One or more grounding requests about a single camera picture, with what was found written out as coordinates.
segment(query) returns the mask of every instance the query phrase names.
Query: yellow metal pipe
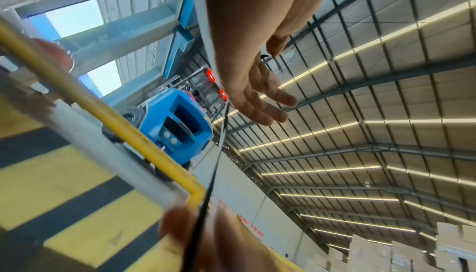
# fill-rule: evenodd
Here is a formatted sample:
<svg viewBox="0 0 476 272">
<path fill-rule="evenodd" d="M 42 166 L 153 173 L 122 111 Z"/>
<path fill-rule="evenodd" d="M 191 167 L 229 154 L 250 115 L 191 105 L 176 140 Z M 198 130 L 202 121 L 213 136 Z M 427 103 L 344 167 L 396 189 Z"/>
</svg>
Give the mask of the yellow metal pipe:
<svg viewBox="0 0 476 272">
<path fill-rule="evenodd" d="M 69 100 L 77 102 L 83 109 L 114 131 L 123 141 L 129 143 L 147 160 L 187 190 L 192 198 L 191 204 L 198 205 L 197 201 L 202 199 L 205 194 L 205 187 L 201 183 L 136 127 L 98 99 L 72 75 L 62 70 L 55 60 L 43 53 L 28 37 L 21 34 L 3 18 L 0 18 L 0 46 L 22 61 L 39 78 L 49 82 Z"/>
</svg>

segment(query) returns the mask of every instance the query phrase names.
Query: metal roof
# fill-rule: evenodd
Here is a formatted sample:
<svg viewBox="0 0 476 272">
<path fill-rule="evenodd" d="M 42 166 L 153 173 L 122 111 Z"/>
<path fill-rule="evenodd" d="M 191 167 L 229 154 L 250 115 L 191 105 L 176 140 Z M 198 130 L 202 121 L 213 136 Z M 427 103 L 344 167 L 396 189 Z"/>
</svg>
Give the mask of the metal roof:
<svg viewBox="0 0 476 272">
<path fill-rule="evenodd" d="M 475 5 L 324 0 L 267 62 L 298 108 L 271 127 L 232 114 L 234 158 L 327 243 L 434 250 L 437 222 L 476 223 Z M 206 63 L 197 47 L 183 72 Z"/>
<path fill-rule="evenodd" d="M 116 21 L 164 3 L 165 0 L 98 0 L 104 23 Z M 116 60 L 122 84 L 155 67 L 158 43 L 150 44 Z"/>
</svg>

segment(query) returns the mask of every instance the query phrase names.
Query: blurred hand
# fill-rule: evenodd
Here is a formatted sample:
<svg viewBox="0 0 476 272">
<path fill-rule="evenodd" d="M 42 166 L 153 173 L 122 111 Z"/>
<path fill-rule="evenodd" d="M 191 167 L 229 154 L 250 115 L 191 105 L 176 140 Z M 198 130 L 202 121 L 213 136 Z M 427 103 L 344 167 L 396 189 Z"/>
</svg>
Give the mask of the blurred hand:
<svg viewBox="0 0 476 272">
<path fill-rule="evenodd" d="M 266 44 L 277 56 L 312 17 L 322 0 L 194 0 L 210 67 L 231 104 L 252 121 L 269 126 L 285 122 L 283 110 L 261 100 L 257 92 L 293 107 L 297 100 L 262 64 Z"/>
<path fill-rule="evenodd" d="M 186 246 L 190 240 L 197 212 L 185 205 L 168 210 L 160 224 L 161 235 L 171 234 Z M 207 217 L 195 263 L 196 271 L 208 272 L 277 272 L 271 253 L 236 217 L 223 209 Z"/>
</svg>

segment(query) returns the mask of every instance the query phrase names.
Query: red light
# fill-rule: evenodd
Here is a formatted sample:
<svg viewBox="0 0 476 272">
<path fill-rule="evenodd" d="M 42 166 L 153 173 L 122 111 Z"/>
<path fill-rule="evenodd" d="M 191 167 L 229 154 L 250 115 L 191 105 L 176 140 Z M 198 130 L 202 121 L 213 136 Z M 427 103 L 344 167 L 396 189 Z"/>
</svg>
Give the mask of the red light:
<svg viewBox="0 0 476 272">
<path fill-rule="evenodd" d="M 228 96 L 225 94 L 223 90 L 220 90 L 220 95 L 223 97 L 224 100 L 228 99 Z"/>
<path fill-rule="evenodd" d="M 215 77 L 213 76 L 213 73 L 210 69 L 207 71 L 207 76 L 213 83 L 215 82 Z"/>
</svg>

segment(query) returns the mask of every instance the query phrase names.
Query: tire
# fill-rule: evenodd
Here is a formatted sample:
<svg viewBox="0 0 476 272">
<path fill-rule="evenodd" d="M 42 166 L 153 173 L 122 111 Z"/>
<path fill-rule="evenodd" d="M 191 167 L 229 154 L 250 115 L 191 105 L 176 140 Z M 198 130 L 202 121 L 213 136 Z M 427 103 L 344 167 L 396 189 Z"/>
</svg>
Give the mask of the tire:
<svg viewBox="0 0 476 272">
<path fill-rule="evenodd" d="M 186 170 L 188 170 L 190 168 L 190 161 L 184 163 L 182 165 L 182 167 Z M 164 174 L 161 170 L 159 170 L 157 167 L 155 168 L 155 176 L 157 178 L 159 178 L 160 180 L 166 182 L 166 183 L 170 183 L 170 182 L 173 182 L 172 179 L 170 179 L 166 174 Z"/>
<path fill-rule="evenodd" d="M 131 109 L 126 109 L 121 112 L 122 117 L 127 119 L 127 121 L 130 122 L 133 126 L 136 128 L 139 128 L 140 123 L 145 117 L 145 111 L 142 108 L 131 108 Z M 107 139 L 109 139 L 112 142 L 117 142 L 117 143 L 122 143 L 122 139 L 119 138 L 116 133 L 111 131 L 109 128 L 106 126 L 103 126 L 101 129 L 102 133 L 104 136 L 106 136 Z"/>
</svg>

